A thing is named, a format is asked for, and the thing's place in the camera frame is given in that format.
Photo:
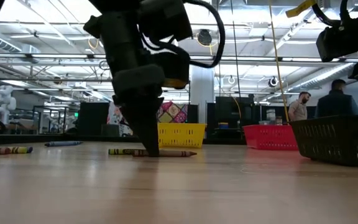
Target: blue crayon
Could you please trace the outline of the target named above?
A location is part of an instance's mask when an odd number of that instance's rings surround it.
[[[76,146],[82,144],[80,141],[57,141],[57,142],[48,142],[45,143],[45,146],[47,147],[53,147],[53,146]]]

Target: black robotic arm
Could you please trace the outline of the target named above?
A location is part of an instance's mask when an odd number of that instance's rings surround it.
[[[219,47],[211,65],[193,62],[172,40],[193,36],[182,0],[89,0],[102,15],[92,16],[84,30],[100,39],[112,74],[114,104],[140,138],[149,156],[158,156],[157,110],[162,87],[183,89],[189,83],[190,64],[215,67],[223,54],[225,33],[215,8],[200,0],[186,0],[209,9],[219,28]],[[145,36],[156,47],[145,41]],[[168,52],[151,54],[143,45]]]
[[[315,4],[314,13],[325,24],[325,28],[317,38],[316,45],[323,62],[358,52],[358,18],[351,18],[347,11],[347,0],[342,0],[340,7],[341,20],[329,19]],[[354,66],[349,78],[358,80],[358,63]]]

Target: plastic basket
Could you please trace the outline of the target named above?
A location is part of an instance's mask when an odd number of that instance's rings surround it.
[[[358,166],[358,116],[332,116],[291,123],[302,156]]]
[[[205,124],[159,123],[159,146],[201,148],[205,126]]]
[[[298,150],[291,126],[244,126],[247,147],[261,150]]]

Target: man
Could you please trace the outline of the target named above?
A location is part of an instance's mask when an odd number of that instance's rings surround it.
[[[358,106],[351,95],[344,94],[346,82],[334,80],[328,95],[320,98],[316,107],[315,118],[334,115],[358,115]]]
[[[306,110],[306,103],[309,101],[311,95],[308,92],[301,92],[297,100],[290,105],[288,115],[291,121],[301,121],[308,119],[308,111]]]

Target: colorful quilt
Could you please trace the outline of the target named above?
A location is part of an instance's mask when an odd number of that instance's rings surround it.
[[[157,112],[157,118],[159,123],[185,123],[187,120],[187,105],[176,104],[172,101],[163,103]],[[120,136],[133,135],[119,108],[115,107],[114,103],[110,103],[107,123],[118,124]]]

